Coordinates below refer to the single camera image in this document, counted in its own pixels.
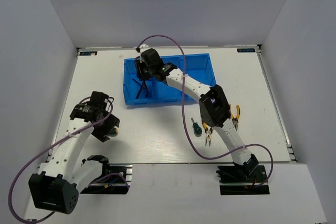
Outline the green orange stubby screwdriver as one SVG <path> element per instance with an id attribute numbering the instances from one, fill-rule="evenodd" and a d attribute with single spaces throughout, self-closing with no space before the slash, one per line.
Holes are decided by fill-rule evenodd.
<path id="1" fill-rule="evenodd" d="M 110 132 L 108 133 L 108 135 L 110 137 L 114 137 L 118 135 L 118 129 L 116 127 L 114 127 L 113 129 L 110 130 Z"/>

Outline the copper red hex key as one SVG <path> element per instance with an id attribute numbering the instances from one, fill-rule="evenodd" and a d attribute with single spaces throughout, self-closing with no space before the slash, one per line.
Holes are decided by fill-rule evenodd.
<path id="1" fill-rule="evenodd" d="M 146 81 L 143 81 L 143 88 L 146 91 L 145 97 L 147 98 L 149 95 L 149 91 L 148 91 L 148 86 L 146 85 Z"/>

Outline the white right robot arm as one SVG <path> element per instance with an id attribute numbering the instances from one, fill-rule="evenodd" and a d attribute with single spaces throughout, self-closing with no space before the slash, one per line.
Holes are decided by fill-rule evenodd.
<path id="1" fill-rule="evenodd" d="M 183 69 L 168 62 L 164 63 L 153 48 L 137 47 L 140 54 L 135 59 L 137 73 L 142 77 L 154 78 L 169 87 L 180 90 L 182 100 L 185 95 L 199 104 L 202 122 L 215 130 L 229 150 L 238 177 L 247 182 L 256 175 L 259 165 L 256 156 L 246 147 L 239 136 L 233 120 L 230 106 L 221 86 L 203 84 L 186 74 L 186 56 L 183 55 Z"/>

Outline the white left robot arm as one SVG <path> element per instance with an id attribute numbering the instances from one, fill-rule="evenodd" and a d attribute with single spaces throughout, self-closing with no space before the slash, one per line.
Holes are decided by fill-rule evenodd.
<path id="1" fill-rule="evenodd" d="M 110 113 L 109 96 L 92 92 L 89 101 L 77 104 L 70 114 L 66 140 L 58 144 L 47 165 L 37 174 L 32 174 L 29 189 L 38 209 L 70 214 L 77 205 L 79 194 L 98 180 L 110 178 L 111 168 L 107 157 L 91 155 L 80 167 L 75 164 L 90 136 L 100 142 L 109 140 L 109 132 L 119 126 L 120 120 Z"/>

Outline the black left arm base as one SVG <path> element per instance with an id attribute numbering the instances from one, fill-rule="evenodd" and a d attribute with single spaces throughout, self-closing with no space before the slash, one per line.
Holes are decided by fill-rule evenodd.
<path id="1" fill-rule="evenodd" d="M 110 164 L 102 155 L 91 155 L 81 161 L 81 166 L 93 161 L 99 163 L 101 174 L 86 187 L 81 194 L 92 195 L 126 195 L 132 180 L 132 164 Z"/>

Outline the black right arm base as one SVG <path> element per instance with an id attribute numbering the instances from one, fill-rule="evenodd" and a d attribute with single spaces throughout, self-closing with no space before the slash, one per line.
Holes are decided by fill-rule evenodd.
<path id="1" fill-rule="evenodd" d="M 218 166 L 219 189 L 222 196 L 269 195 L 270 190 L 264 165 L 259 165 L 250 176 L 235 166 Z"/>

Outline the left table label sticker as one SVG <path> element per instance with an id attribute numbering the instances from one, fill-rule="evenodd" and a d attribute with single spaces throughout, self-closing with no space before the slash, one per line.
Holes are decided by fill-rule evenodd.
<path id="1" fill-rule="evenodd" d="M 81 51 L 79 56 L 96 56 L 97 53 L 97 51 Z"/>

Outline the table label sticker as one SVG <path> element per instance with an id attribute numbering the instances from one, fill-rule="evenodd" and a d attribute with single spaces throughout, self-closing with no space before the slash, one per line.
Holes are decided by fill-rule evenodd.
<path id="1" fill-rule="evenodd" d="M 97 51 L 81 51 L 79 56 L 96 56 L 97 53 Z"/>
<path id="2" fill-rule="evenodd" d="M 255 48 L 237 48 L 238 53 L 253 53 L 256 52 Z"/>

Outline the yellow needle-nose pliers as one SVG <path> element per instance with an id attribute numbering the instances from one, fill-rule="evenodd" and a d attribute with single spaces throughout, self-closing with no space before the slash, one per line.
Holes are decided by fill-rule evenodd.
<path id="1" fill-rule="evenodd" d="M 202 126 L 205 131 L 205 146 L 211 146 L 213 128 L 202 121 Z"/>

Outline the right table label sticker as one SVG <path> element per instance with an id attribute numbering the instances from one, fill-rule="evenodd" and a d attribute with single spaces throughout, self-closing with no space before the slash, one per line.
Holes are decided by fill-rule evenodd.
<path id="1" fill-rule="evenodd" d="M 237 48 L 238 53 L 253 53 L 256 52 L 255 48 Z"/>

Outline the yellow combination pliers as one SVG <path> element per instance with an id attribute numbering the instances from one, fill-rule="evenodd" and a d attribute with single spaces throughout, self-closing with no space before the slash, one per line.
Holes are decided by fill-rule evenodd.
<path id="1" fill-rule="evenodd" d="M 238 123 L 239 123 L 239 118 L 240 118 L 240 106 L 236 105 L 236 115 L 233 115 L 232 109 L 230 109 L 230 117 L 233 122 L 233 125 L 235 129 L 238 131 Z"/>

